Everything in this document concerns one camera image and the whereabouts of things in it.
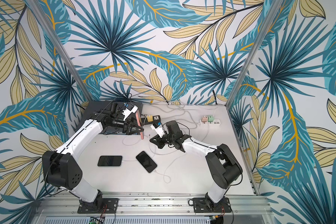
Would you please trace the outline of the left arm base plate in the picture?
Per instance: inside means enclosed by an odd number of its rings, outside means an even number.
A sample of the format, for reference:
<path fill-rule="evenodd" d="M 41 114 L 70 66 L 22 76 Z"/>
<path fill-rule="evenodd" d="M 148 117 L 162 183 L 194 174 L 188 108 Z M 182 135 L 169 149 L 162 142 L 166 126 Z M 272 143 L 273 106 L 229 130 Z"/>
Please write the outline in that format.
<path fill-rule="evenodd" d="M 78 214 L 115 214 L 118 208 L 118 198 L 102 198 L 98 201 L 87 203 L 79 201 Z"/>

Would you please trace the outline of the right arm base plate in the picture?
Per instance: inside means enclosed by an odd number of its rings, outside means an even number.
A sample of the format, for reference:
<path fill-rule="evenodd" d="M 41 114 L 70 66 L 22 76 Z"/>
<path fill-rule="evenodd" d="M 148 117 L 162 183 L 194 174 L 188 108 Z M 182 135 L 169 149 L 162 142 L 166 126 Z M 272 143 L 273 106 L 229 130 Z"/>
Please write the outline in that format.
<path fill-rule="evenodd" d="M 209 198 L 196 197 L 191 199 L 195 213 L 231 213 L 231 205 L 228 198 L 224 197 L 219 202 L 214 203 Z"/>

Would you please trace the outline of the black phone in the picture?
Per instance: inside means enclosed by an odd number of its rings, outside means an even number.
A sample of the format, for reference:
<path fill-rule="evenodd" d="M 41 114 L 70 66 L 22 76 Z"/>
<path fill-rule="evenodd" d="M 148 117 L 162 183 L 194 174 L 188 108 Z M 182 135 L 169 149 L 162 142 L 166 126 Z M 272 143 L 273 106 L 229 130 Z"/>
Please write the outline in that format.
<path fill-rule="evenodd" d="M 99 158 L 98 167 L 120 167 L 122 156 L 120 155 L 103 155 Z"/>

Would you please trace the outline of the phone with light blue case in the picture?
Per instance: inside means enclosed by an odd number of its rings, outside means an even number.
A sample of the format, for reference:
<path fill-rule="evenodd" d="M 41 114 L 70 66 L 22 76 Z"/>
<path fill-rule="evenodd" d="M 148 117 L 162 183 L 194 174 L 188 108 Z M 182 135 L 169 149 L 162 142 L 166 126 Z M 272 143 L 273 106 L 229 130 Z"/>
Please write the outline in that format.
<path fill-rule="evenodd" d="M 148 173 L 152 173 L 157 168 L 155 161 L 145 151 L 140 152 L 136 160 Z"/>

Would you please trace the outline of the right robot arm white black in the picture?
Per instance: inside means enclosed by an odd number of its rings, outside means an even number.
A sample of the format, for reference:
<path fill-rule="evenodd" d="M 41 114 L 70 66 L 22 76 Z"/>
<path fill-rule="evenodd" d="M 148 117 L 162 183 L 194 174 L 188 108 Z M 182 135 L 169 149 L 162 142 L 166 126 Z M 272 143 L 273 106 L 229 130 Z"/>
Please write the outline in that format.
<path fill-rule="evenodd" d="M 194 139 L 190 134 L 184 134 L 180 129 L 181 123 L 175 120 L 162 124 L 155 122 L 151 125 L 157 135 L 150 139 L 159 149 L 171 145 L 184 153 L 195 154 L 205 158 L 211 177 L 214 181 L 205 195 L 205 203 L 217 207 L 223 201 L 226 192 L 239 177 L 243 169 L 226 144 L 209 145 Z"/>

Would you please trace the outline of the phone with pink case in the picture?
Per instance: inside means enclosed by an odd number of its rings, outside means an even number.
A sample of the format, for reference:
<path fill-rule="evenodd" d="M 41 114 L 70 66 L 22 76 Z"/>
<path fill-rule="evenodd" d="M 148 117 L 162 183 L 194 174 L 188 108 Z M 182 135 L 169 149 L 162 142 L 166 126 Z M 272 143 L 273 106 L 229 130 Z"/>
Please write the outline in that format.
<path fill-rule="evenodd" d="M 143 126 L 142 126 L 141 114 L 140 114 L 139 110 L 136 111 L 135 115 L 136 115 L 137 124 L 141 128 L 140 136 L 141 136 L 141 139 L 143 140 L 144 139 L 144 129 L 143 129 Z"/>

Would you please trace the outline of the white charging cable pink phone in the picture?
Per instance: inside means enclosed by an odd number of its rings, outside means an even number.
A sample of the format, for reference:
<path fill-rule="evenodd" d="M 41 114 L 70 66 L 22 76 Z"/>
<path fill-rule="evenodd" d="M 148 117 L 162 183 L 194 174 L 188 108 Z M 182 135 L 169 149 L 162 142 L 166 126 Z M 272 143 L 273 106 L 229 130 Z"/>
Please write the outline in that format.
<path fill-rule="evenodd" d="M 168 133 L 176 133 L 178 131 L 182 131 L 180 129 L 180 126 L 185 127 L 188 129 L 188 127 L 180 122 L 177 122 L 175 120 L 168 121 L 166 123 L 162 123 L 165 134 Z M 216 146 L 212 146 L 203 142 L 200 142 L 196 139 L 194 139 L 192 136 L 191 138 L 185 140 L 182 143 L 182 148 L 175 148 L 176 150 L 182 151 L 184 153 L 190 153 L 190 154 L 196 154 L 198 156 L 205 157 L 208 153 L 213 152 L 216 148 Z"/>

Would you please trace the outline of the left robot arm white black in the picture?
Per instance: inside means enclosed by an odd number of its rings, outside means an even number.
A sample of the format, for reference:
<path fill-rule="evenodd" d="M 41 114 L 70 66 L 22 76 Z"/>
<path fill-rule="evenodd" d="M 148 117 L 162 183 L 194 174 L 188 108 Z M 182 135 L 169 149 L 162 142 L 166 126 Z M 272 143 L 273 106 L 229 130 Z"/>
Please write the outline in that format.
<path fill-rule="evenodd" d="M 91 141 L 106 128 L 117 128 L 126 135 L 141 133 L 141 115 L 137 111 L 130 119 L 123 113 L 123 118 L 113 118 L 109 114 L 93 115 L 95 118 L 86 120 L 81 128 L 56 151 L 45 152 L 42 156 L 44 182 L 63 188 L 80 201 L 94 203 L 102 197 L 99 190 L 92 187 L 83 177 L 77 161 Z"/>

